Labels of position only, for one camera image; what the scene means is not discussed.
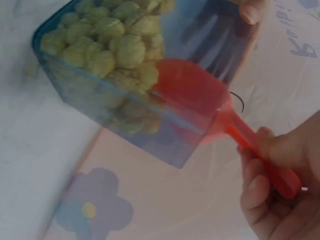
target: red plastic scoop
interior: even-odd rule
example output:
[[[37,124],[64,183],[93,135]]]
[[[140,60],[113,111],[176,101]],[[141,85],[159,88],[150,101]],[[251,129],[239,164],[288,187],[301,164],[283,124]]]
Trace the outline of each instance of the red plastic scoop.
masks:
[[[224,83],[197,64],[181,59],[164,59],[157,68],[159,82],[154,90],[179,117],[206,132],[203,143],[226,133],[241,147],[261,157],[256,148],[257,134],[234,111]],[[192,141],[192,135],[186,137]],[[291,169],[263,162],[271,184],[284,198],[293,199],[302,187],[298,176]]]

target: snack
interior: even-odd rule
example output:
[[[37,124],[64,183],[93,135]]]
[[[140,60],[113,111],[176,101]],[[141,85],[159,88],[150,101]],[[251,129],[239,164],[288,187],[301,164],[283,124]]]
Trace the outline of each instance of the snack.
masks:
[[[46,54],[57,55],[66,46],[66,29],[56,29],[43,35],[40,49]]]
[[[98,34],[98,41],[101,44],[108,43],[112,38],[121,37],[125,34],[123,23],[113,17],[105,17],[100,19],[94,26]]]
[[[139,8],[140,6],[134,1],[125,1],[112,11],[111,16],[124,21],[134,14]]]
[[[75,12],[68,12],[65,15],[61,17],[60,24],[64,28],[68,28],[70,25],[78,22],[80,20],[80,17]]]
[[[103,18],[109,17],[109,15],[110,11],[108,8],[99,6],[92,8],[84,17],[94,24]]]
[[[87,64],[86,70],[93,76],[104,78],[115,69],[115,59],[111,51],[96,52]]]
[[[97,2],[76,4],[75,12],[64,14],[56,30],[43,35],[40,49],[104,81],[48,58],[64,96],[74,106],[82,110],[92,106],[85,112],[101,116],[122,133],[155,134],[161,117],[148,106],[164,106],[150,94],[159,78],[156,61],[165,55],[160,14],[172,12],[175,0]]]
[[[123,0],[102,0],[102,5],[108,8],[109,10],[113,10],[122,4]]]
[[[93,0],[82,0],[75,5],[75,12],[79,15],[88,14],[95,7]]]
[[[161,31],[160,18],[160,15],[147,15],[138,12],[128,17],[124,26],[128,34],[151,36]]]
[[[134,69],[145,59],[146,46],[140,36],[122,36],[114,48],[113,52],[119,68]]]
[[[74,44],[79,37],[86,36],[93,29],[93,26],[82,19],[73,23],[66,30],[66,42],[70,45]]]

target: flower pattern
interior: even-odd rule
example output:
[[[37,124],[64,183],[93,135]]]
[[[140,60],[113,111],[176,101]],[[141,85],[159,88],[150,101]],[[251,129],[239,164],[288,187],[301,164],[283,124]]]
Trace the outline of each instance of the flower pattern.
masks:
[[[55,218],[77,240],[106,240],[133,218],[133,207],[118,196],[118,178],[105,168],[78,173],[60,202]]]
[[[313,9],[319,7],[319,0],[298,0],[305,9]]]

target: table surface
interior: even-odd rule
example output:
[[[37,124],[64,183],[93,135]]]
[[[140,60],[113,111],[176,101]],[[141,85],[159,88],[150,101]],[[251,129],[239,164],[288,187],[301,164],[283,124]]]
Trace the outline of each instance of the table surface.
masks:
[[[0,3],[0,236],[6,240],[43,239],[61,191],[85,147],[99,126],[60,99],[40,70],[26,76],[33,31],[68,0],[1,0]],[[308,25],[313,24],[308,18]],[[285,33],[278,19],[266,32]],[[320,30],[313,31],[315,37]],[[300,124],[319,107],[318,59],[290,57],[287,37],[261,37],[247,70],[238,75],[232,90],[245,102],[244,119],[254,129],[261,125],[284,133]],[[288,54],[275,47],[285,49]],[[292,66],[290,71],[281,63]],[[234,144],[220,141],[214,158],[224,161]],[[219,155],[214,149],[219,148]],[[223,174],[234,179],[222,187],[212,204],[215,239],[249,239],[238,205],[241,169],[235,151]]]
[[[0,3],[0,235],[41,239],[99,126],[65,105],[43,71],[24,74],[32,33],[65,0]]]

